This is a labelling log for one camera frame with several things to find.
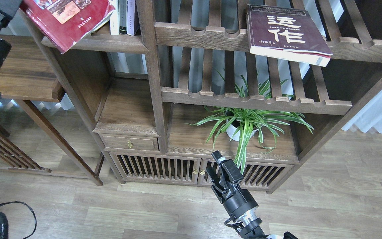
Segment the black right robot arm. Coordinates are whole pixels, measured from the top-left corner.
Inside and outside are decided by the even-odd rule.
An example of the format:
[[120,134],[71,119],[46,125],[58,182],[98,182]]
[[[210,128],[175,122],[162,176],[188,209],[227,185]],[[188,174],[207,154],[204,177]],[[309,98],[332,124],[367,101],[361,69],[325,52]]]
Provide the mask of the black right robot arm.
[[290,232],[283,236],[276,234],[265,234],[261,227],[262,220],[255,215],[259,206],[247,189],[239,185],[243,180],[241,171],[232,159],[226,159],[219,151],[214,151],[212,157],[218,164],[220,176],[213,167],[207,167],[207,174],[211,178],[211,188],[224,206],[229,215],[224,224],[233,228],[243,239],[296,239]]

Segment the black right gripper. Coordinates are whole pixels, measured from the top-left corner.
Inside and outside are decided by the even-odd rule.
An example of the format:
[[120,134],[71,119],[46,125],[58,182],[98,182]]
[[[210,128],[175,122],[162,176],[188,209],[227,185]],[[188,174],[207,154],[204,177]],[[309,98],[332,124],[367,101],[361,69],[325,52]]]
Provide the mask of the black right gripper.
[[220,175],[213,167],[207,167],[206,173],[211,179],[212,190],[229,215],[229,220],[250,224],[257,221],[255,210],[258,207],[256,200],[247,189],[240,187],[243,179],[241,171],[232,159],[226,159],[219,151],[211,153],[217,162]]

